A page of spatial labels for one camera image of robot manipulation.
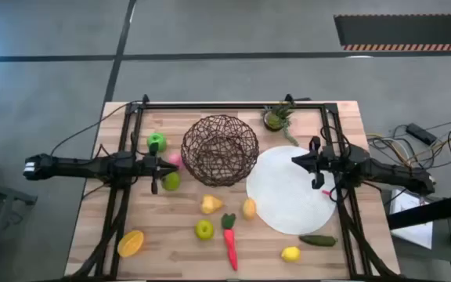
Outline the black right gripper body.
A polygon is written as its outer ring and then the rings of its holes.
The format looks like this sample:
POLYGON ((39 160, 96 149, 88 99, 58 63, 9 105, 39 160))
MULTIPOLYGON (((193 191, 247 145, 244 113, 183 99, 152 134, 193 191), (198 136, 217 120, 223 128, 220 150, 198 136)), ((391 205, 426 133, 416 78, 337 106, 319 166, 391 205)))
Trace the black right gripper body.
POLYGON ((317 160, 317 172, 338 171, 338 156, 335 154, 333 147, 324 147, 318 155, 317 160))

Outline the bright green apple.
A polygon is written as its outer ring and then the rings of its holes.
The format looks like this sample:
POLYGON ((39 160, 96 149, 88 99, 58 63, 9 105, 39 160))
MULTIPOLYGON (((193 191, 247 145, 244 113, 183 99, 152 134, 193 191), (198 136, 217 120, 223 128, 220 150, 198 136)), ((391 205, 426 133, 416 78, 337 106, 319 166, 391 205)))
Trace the bright green apple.
POLYGON ((162 133, 154 132, 146 139, 146 145, 149 150, 157 149, 158 152, 164 152, 167 148, 167 138, 162 133))

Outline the green pear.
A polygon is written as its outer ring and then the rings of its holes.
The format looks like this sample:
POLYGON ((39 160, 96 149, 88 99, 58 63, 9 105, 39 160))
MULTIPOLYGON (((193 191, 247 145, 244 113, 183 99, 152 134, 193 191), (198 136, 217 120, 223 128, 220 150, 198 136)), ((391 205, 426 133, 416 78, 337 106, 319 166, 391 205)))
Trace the green pear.
POLYGON ((179 173, 171 172, 162 178, 162 186, 167 191, 176 191, 181 183, 179 173))

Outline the brown wire basket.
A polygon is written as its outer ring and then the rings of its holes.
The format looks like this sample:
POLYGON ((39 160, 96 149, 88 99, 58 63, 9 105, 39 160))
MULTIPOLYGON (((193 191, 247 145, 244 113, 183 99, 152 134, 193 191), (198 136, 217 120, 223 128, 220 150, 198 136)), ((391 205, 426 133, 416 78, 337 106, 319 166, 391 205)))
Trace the brown wire basket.
POLYGON ((206 186, 232 186, 245 179, 259 154, 253 129, 238 117, 226 114, 201 118, 182 138, 183 164, 206 186))

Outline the yellow pear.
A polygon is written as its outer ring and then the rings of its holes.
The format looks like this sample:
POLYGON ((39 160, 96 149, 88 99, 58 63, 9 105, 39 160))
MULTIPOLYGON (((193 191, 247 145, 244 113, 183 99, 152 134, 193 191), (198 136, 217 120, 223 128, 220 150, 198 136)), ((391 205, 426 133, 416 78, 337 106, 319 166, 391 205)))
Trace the yellow pear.
POLYGON ((211 214, 219 210, 223 206, 223 201, 217 197, 205 194, 200 204, 200 210, 204 214, 211 214))

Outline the dark green cucumber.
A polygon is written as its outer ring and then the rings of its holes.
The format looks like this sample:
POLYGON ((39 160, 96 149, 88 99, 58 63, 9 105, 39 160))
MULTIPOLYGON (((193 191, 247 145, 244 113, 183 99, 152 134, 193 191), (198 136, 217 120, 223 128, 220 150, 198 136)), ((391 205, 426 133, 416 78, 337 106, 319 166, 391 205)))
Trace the dark green cucumber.
POLYGON ((325 235, 301 235, 298 239, 306 244, 319 247, 333 247, 337 243, 335 237, 325 235))

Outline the yellow-green apple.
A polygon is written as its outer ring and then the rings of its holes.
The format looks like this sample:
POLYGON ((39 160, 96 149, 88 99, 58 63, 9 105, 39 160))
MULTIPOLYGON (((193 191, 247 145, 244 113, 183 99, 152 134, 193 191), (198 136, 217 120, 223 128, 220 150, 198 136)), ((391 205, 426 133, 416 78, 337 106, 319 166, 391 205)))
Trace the yellow-green apple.
POLYGON ((202 219, 195 225, 195 234, 200 240, 210 240, 214 233, 214 226, 209 220, 202 219))

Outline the yellow-orange mango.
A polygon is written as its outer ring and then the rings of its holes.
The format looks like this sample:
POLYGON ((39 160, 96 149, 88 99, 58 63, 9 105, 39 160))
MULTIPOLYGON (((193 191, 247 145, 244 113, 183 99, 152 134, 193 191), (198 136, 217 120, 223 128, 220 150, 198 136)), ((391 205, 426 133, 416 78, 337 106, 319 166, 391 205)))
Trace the yellow-orange mango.
POLYGON ((252 220, 256 215, 256 203, 253 199, 247 198, 242 207, 243 217, 246 220, 252 220))

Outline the yellow lemon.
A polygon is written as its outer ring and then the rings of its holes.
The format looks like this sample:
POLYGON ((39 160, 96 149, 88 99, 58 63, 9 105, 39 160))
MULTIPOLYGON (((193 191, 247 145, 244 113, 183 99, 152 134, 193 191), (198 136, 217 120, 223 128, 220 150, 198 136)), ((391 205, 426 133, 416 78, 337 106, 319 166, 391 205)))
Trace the yellow lemon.
POLYGON ((301 257, 301 250, 296 246, 286 247, 281 251, 281 259, 285 262, 296 262, 301 257))

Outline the orange carrot with leaves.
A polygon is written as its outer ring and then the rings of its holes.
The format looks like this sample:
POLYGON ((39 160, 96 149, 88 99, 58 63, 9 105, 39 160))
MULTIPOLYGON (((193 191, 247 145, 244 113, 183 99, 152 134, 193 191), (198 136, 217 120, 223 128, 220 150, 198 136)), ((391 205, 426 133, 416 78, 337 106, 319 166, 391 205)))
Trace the orange carrot with leaves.
POLYGON ((223 238, 225 241, 227 255, 229 262, 234 271, 238 270, 238 258, 235 245, 235 233, 233 230, 236 221, 236 215, 234 213, 224 214, 221 218, 221 226, 223 238))

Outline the white round woven placemat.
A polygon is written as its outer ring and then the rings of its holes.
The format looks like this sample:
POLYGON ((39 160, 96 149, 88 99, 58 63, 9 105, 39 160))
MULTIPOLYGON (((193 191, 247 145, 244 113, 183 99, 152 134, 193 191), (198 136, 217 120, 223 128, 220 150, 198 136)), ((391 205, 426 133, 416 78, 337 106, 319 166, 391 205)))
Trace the white round woven placemat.
POLYGON ((291 161, 308 153, 298 146, 276 146, 258 156, 246 180, 249 198, 256 203, 257 215, 274 230, 302 235, 326 225, 336 204, 322 190, 333 191, 334 175, 323 172, 325 183, 312 188, 313 174, 291 161))

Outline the small potted succulent plant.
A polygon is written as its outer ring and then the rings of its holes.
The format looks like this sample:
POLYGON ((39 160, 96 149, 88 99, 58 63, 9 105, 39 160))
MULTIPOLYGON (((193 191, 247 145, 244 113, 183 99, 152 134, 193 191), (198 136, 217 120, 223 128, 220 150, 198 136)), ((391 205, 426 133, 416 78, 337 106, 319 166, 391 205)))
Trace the small potted succulent plant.
POLYGON ((262 119, 269 131, 281 131, 293 146, 299 146, 299 142, 290 133, 290 116, 294 112, 294 107, 293 102, 280 102, 275 106, 264 105, 262 119))

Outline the white paper sheet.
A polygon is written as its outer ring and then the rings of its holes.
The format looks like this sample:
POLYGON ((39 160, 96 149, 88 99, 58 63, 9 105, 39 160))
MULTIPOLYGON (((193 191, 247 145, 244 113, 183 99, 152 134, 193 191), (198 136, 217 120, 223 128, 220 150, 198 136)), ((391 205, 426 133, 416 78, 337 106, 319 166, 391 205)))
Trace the white paper sheet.
MULTIPOLYGON (((392 201, 388 204, 389 212, 391 214, 428 204, 425 199, 409 195, 406 192, 402 192, 401 190, 393 190, 391 193, 391 198, 392 201)), ((423 248, 429 250, 432 249, 432 222, 391 230, 391 234, 395 237, 407 240, 410 243, 419 245, 423 248)))

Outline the black metal bar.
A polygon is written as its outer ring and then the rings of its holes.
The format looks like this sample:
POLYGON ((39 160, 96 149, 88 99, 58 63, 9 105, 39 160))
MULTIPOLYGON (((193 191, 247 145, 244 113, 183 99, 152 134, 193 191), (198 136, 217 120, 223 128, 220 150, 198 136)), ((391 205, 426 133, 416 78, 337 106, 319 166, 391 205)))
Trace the black metal bar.
POLYGON ((448 218, 451 218, 451 197, 390 214, 387 217, 390 230, 397 230, 448 218))

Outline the black metal frame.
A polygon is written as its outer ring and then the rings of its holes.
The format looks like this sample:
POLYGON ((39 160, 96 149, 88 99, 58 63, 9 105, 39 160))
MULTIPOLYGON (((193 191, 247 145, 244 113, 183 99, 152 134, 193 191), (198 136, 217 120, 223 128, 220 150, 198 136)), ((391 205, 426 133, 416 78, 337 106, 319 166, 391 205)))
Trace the black metal frame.
MULTIPOLYGON (((318 102, 301 102, 303 107, 318 102)), ((344 134, 352 143, 366 147, 358 103, 356 101, 319 102, 338 110, 344 134)), ((150 133, 162 132, 169 138, 170 152, 179 151, 184 133, 199 119, 212 114, 235 116, 249 124, 255 131, 260 151, 281 146, 285 139, 268 132, 261 121, 262 108, 268 102, 199 102, 199 103, 148 103, 142 116, 139 133, 139 150, 146 151, 146 138, 150 133)), ((95 150, 103 144, 109 153, 119 149, 124 109, 107 118, 100 125, 95 150)), ((319 134, 322 126, 319 108, 297 109, 294 114, 294 135, 307 143, 319 134)), ((336 119, 330 115, 330 125, 336 119)), ((246 199, 246 180, 230 187, 212 188, 195 180, 187 171, 182 172, 183 183, 175 192, 158 195, 150 192, 150 178, 139 178, 131 188, 128 199, 128 214, 124 232, 142 230, 145 234, 142 249, 129 258, 120 258, 115 280, 340 280, 349 279, 348 259, 342 237, 342 228, 337 209, 329 222, 316 233, 329 233, 338 238, 332 248, 313 247, 299 241, 295 235, 279 233, 269 227, 258 216, 243 220, 240 206, 246 199), (213 194, 224 201, 220 212, 204 215, 198 207, 204 194, 213 194), (227 256, 226 244, 218 225, 224 213, 235 212, 238 219, 234 227, 235 246, 238 252, 238 271, 234 271, 227 256), (215 227, 215 236, 210 240, 199 240, 194 234, 194 225, 200 219, 209 219, 215 227), (281 251, 288 246, 299 246, 301 260, 284 262, 281 251)), ((80 269, 98 244, 103 231, 103 220, 110 192, 106 187, 92 193, 81 202, 74 237, 70 248, 64 276, 71 276, 80 269)), ((398 259, 388 230, 386 214, 377 190, 363 185, 356 189, 352 200, 348 197, 346 208, 351 216, 352 203, 359 209, 364 236, 387 267, 399 273, 398 259)), ((108 244, 104 257, 103 275, 110 275, 114 262, 114 239, 108 244)))

